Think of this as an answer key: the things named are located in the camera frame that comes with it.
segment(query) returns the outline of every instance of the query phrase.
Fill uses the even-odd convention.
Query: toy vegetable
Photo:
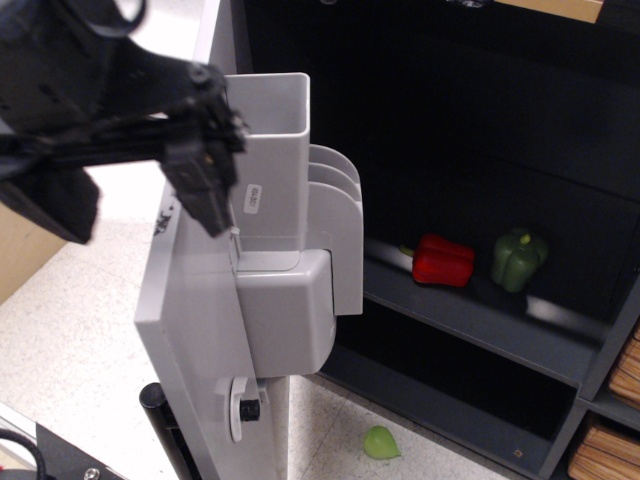
[[[507,292],[521,291],[549,256],[549,246],[523,228],[498,238],[491,278]]]
[[[386,460],[400,456],[400,449],[386,427],[371,427],[364,437],[364,451],[371,458]]]
[[[464,287],[473,273],[475,252],[446,238],[427,233],[413,252],[413,279],[418,283],[435,283]]]

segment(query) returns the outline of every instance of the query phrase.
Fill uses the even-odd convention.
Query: wooden crate
[[[65,243],[0,203],[0,304]]]
[[[638,327],[627,340],[611,371],[609,390],[627,404],[640,409],[640,328]]]
[[[569,462],[574,480],[640,480],[640,441],[592,419]]]

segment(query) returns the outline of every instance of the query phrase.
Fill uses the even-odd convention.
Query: green bell pepper
[[[549,256],[549,246],[523,228],[501,236],[494,247],[491,278],[509,293],[521,291]]]

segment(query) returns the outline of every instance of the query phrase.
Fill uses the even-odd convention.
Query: black cable
[[[0,428],[0,440],[9,440],[26,448],[36,461],[36,480],[47,480],[47,469],[44,463],[44,457],[35,443],[24,435],[3,428]]]

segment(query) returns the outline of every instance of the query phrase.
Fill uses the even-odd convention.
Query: pepper stem
[[[400,245],[399,250],[404,253],[406,256],[413,258],[413,255],[416,253],[414,250],[411,250],[406,245]]]

